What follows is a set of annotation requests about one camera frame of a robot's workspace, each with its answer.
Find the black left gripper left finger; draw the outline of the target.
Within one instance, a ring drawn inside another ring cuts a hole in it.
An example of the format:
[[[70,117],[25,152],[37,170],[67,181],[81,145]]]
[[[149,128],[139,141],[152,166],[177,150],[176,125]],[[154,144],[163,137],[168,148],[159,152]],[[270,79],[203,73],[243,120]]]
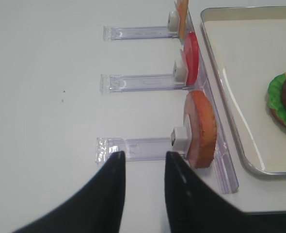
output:
[[[126,192],[126,157],[113,153],[96,175],[65,203],[18,233],[117,233]]]

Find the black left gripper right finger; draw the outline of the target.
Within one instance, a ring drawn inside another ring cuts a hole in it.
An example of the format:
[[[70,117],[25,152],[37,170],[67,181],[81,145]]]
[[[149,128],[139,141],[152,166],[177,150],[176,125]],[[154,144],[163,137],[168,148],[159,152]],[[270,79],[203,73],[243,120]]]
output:
[[[166,153],[165,203],[173,233],[248,233],[245,214],[215,193],[177,152]]]

